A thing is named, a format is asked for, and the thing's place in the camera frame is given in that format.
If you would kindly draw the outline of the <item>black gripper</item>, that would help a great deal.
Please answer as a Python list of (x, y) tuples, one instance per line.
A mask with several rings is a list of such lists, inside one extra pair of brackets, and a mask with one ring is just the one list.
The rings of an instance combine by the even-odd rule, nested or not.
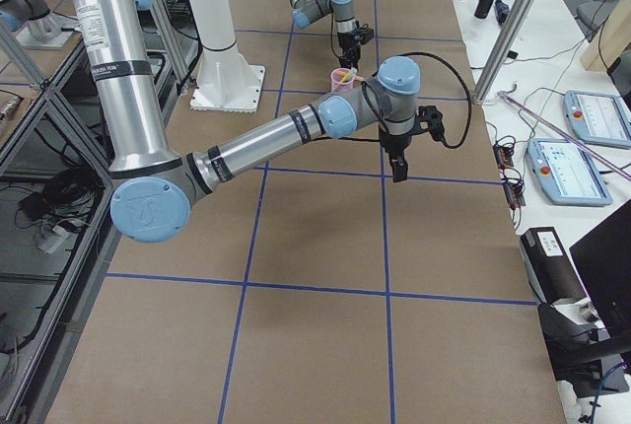
[(402, 182), (408, 179), (408, 163), (404, 152), (409, 147), (412, 136), (408, 134), (395, 135), (379, 131), (380, 145), (386, 150), (386, 156), (393, 182)]
[(342, 55), (338, 57), (339, 64), (342, 68), (349, 67), (348, 55), (350, 55), (351, 67), (358, 69), (361, 59), (361, 31), (353, 30), (351, 32), (338, 32), (337, 40)]

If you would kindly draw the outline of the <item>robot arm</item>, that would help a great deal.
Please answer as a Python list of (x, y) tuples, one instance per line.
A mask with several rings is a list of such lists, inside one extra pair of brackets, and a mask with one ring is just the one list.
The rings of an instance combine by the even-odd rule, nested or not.
[[(421, 69), (409, 57), (386, 59), (377, 75), (342, 93), (326, 94), (203, 153), (181, 156), (169, 146), (136, 3), (70, 0), (114, 150), (113, 224), (141, 243), (159, 243), (187, 224), (191, 207), (254, 167), (321, 136), (341, 139), (378, 123), (379, 143), (393, 159), (393, 180), (407, 179), (404, 150), (418, 112)], [(290, 0), (300, 29), (332, 13), (338, 30), (358, 27), (354, 0)], [(229, 0), (189, 0), (202, 54), (193, 108), (256, 111), (265, 75), (240, 54)]]
[(336, 33), (338, 53), (332, 48), (339, 66), (358, 69), (361, 48), (374, 37), (374, 30), (356, 18), (355, 0), (289, 0), (292, 19), (298, 29), (306, 29), (319, 20), (331, 17), (331, 32)]

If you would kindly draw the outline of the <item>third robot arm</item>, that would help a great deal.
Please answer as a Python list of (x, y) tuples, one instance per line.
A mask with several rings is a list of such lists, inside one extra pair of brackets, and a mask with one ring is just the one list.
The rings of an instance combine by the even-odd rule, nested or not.
[(60, 49), (74, 32), (72, 20), (56, 18), (45, 0), (1, 0), (1, 26), (29, 49)]

